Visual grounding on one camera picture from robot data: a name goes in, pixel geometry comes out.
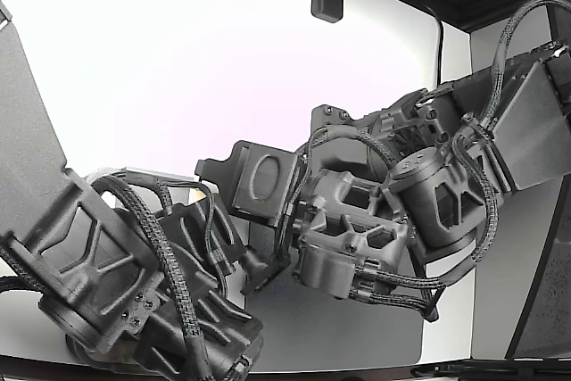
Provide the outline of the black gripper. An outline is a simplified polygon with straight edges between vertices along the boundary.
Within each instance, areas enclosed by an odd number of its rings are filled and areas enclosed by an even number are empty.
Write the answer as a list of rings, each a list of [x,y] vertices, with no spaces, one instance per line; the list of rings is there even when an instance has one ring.
[[[244,142],[239,141],[226,160],[199,160],[194,173],[217,186],[226,207],[276,227],[297,165],[295,153],[258,144],[249,145],[244,162]]]

